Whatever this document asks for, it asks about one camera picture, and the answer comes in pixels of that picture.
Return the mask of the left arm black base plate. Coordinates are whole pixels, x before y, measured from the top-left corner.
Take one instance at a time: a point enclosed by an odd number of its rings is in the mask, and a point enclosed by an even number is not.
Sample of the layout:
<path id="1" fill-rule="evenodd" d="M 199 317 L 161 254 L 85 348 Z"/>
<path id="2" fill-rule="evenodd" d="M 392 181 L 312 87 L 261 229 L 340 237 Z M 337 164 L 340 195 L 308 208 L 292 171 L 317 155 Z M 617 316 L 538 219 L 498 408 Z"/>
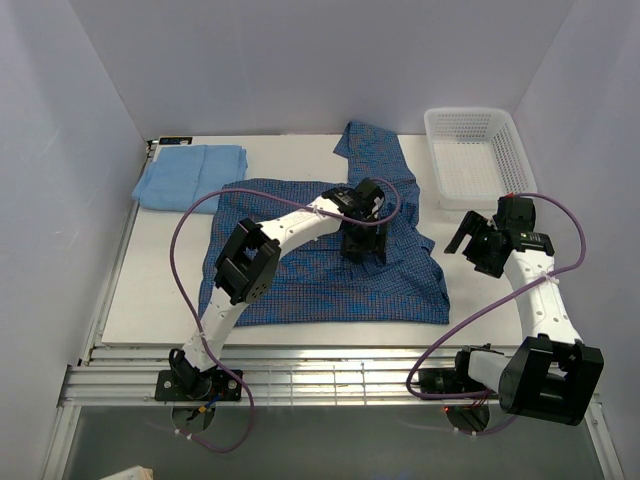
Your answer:
<path id="1" fill-rule="evenodd" d="M 158 374 L 154 400 L 160 402 L 203 402 L 214 398 L 223 402 L 239 401 L 242 387 L 228 373 L 211 369 L 205 372 L 193 388 L 187 388 L 170 370 L 163 370 Z"/>

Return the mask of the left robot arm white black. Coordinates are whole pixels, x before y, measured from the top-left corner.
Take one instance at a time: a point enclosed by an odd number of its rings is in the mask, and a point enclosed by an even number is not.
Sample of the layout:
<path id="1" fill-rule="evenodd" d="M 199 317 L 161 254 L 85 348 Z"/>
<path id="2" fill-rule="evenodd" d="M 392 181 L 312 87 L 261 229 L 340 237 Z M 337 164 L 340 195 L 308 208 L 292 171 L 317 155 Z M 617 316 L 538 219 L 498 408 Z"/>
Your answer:
<path id="1" fill-rule="evenodd" d="M 212 359 L 244 310 L 271 287 L 279 261 L 296 248 L 340 232 L 340 255 L 361 263 L 366 254 L 385 261 L 386 222 L 379 219 L 385 196 L 374 180 L 334 187 L 310 204 L 262 223 L 246 218 L 233 229 L 214 263 L 209 305 L 196 315 L 197 332 L 169 354 L 173 384 L 189 399 L 212 391 Z"/>

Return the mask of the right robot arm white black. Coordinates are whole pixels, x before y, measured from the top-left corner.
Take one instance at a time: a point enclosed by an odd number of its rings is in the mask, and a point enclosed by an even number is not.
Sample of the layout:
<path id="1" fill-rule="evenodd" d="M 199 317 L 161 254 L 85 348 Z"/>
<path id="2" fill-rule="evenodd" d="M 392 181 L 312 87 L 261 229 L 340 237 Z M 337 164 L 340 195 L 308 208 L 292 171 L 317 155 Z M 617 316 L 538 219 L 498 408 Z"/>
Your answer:
<path id="1" fill-rule="evenodd" d="M 565 309 L 548 235 L 535 230 L 532 199 L 499 198 L 485 218 L 464 216 L 445 251 L 462 252 L 476 271 L 507 277 L 517 304 L 523 341 L 511 358 L 490 346 L 463 348 L 451 382 L 464 397 L 487 388 L 508 414 L 565 425 L 579 424 L 604 368 L 601 351 L 584 344 Z"/>

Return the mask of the blue checked long sleeve shirt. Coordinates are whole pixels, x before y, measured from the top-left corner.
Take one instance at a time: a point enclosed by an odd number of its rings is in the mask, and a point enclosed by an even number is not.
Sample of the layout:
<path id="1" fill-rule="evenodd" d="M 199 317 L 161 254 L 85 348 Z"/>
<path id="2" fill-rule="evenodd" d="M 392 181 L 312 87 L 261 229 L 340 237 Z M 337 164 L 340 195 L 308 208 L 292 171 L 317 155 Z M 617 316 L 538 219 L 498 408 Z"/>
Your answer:
<path id="1" fill-rule="evenodd" d="M 279 262 L 271 288 L 247 307 L 238 325 L 365 321 L 448 324 L 450 301 L 444 273 L 431 256 L 434 241 L 416 228 L 420 189 L 397 135 L 352 121 L 334 151 L 348 161 L 348 185 L 376 177 L 395 187 L 385 192 L 383 206 L 385 215 L 396 215 L 387 226 L 386 259 L 368 255 L 360 264 L 350 262 L 340 254 L 340 234 L 322 236 Z M 307 204 L 331 187 L 319 181 L 275 179 L 226 185 L 212 221 L 198 312 L 203 314 L 210 304 L 215 261 L 240 220 L 260 222 L 281 217 L 293 210 L 281 202 L 283 199 Z"/>

